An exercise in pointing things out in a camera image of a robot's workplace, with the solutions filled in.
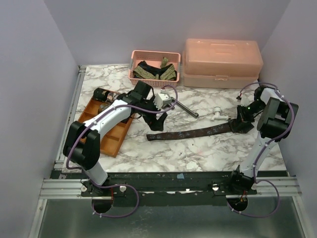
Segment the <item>dark brown blue floral tie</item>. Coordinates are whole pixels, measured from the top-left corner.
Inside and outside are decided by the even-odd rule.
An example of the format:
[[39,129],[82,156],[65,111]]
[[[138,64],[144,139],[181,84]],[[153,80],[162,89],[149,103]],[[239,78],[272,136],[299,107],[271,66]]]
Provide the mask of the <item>dark brown blue floral tie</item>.
[[204,137],[217,135],[222,133],[231,132],[232,128],[230,123],[223,123],[215,126],[193,129],[187,131],[178,131],[178,132],[164,132],[158,134],[147,134],[146,138],[148,141],[155,140],[180,140],[180,139],[188,139],[188,138],[196,138],[196,137]]

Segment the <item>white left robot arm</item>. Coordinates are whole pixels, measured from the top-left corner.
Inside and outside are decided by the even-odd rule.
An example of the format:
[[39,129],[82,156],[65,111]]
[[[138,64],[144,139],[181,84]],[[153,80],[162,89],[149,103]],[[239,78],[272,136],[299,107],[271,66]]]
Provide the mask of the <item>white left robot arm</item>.
[[99,196],[109,192],[108,174],[99,162],[102,138],[117,124],[133,114],[139,114],[152,131],[163,131],[163,124],[171,104],[171,96],[161,89],[148,98],[152,87],[139,81],[133,90],[118,95],[103,112],[85,122],[73,122],[68,130],[63,154],[68,162],[79,165],[94,182],[93,191]]

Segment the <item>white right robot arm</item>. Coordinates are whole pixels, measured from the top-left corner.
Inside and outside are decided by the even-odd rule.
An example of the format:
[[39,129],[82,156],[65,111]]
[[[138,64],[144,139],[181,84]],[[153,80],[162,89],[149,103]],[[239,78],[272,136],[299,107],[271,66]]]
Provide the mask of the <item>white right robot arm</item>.
[[248,106],[237,107],[237,118],[229,121],[233,132],[246,133],[254,126],[257,113],[262,113],[257,124],[258,135],[247,158],[234,170],[228,181],[233,194],[248,191],[256,182],[259,168],[271,149],[287,138],[299,106],[281,95],[276,85],[260,83],[254,92],[254,101]]

